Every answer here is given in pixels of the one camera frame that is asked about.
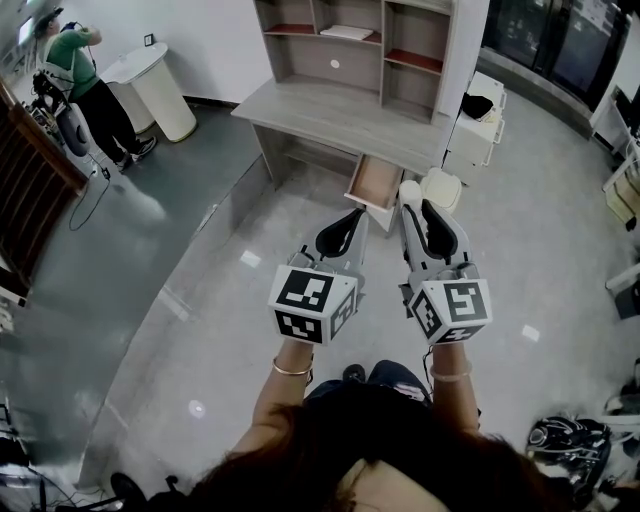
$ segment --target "white cabinet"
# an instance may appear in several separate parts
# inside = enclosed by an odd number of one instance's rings
[[[484,121],[476,121],[460,113],[448,150],[473,166],[487,166],[495,144],[500,144],[505,123],[502,119],[507,93],[504,85],[476,71],[467,91],[471,96],[484,96],[493,102],[493,109]]]

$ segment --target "wall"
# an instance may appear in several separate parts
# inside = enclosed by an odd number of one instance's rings
[[[63,0],[64,23],[95,25],[98,72],[143,45],[169,45],[167,60],[183,94],[240,103],[271,78],[251,0]]]
[[[640,18],[637,14],[634,14],[618,67],[611,78],[602,101],[591,117],[591,125],[606,140],[611,141],[615,138],[615,134],[611,131],[611,126],[617,125],[617,123],[609,122],[608,118],[610,116],[607,113],[607,105],[613,89],[616,86],[619,87],[632,100],[640,86],[638,56],[640,56]]]
[[[21,76],[15,83],[11,85],[11,92],[20,102],[31,103],[35,96],[31,95],[33,87],[33,71]]]
[[[457,9],[456,23],[451,27],[456,40],[447,49],[443,75],[449,86],[441,92],[440,98],[440,111],[453,118],[458,115],[462,97],[476,69],[489,0],[459,0]]]

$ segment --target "glass door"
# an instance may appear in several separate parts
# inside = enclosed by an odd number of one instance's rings
[[[552,4],[552,0],[493,0],[484,46],[533,69]]]
[[[613,76],[630,26],[619,2],[491,0],[483,45],[556,83],[594,110]]]
[[[574,0],[549,78],[594,109],[618,62],[629,29],[616,0]]]

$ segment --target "shoe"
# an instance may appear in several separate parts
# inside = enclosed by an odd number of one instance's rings
[[[344,382],[360,382],[364,384],[367,381],[367,372],[360,364],[350,364],[342,372],[342,380]]]
[[[156,147],[157,143],[158,139],[156,137],[151,137],[149,140],[144,141],[140,146],[140,151],[133,155],[133,161],[139,162],[140,160],[142,160],[145,156],[147,156],[148,153],[151,152],[153,148]]]
[[[120,174],[124,174],[124,171],[127,167],[131,165],[131,154],[127,151],[122,160],[116,162],[116,169],[120,172]]]

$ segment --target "gold bangle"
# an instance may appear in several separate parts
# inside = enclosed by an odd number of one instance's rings
[[[277,357],[273,358],[273,364],[272,364],[273,369],[277,371],[280,375],[285,375],[287,377],[302,377],[303,375],[307,375],[309,372],[311,372],[311,369],[313,368],[313,361],[311,361],[311,363],[309,363],[309,368],[307,368],[302,372],[288,372],[287,370],[283,370],[276,364],[276,359],[278,358]]]
[[[437,380],[438,382],[459,382],[462,379],[464,379],[465,377],[468,377],[469,375],[471,375],[471,369],[473,367],[471,366],[471,363],[469,361],[467,361],[467,371],[464,373],[459,373],[457,375],[440,375],[439,373],[436,373],[433,370],[433,366],[431,368],[429,368],[429,373],[431,374],[431,376]]]

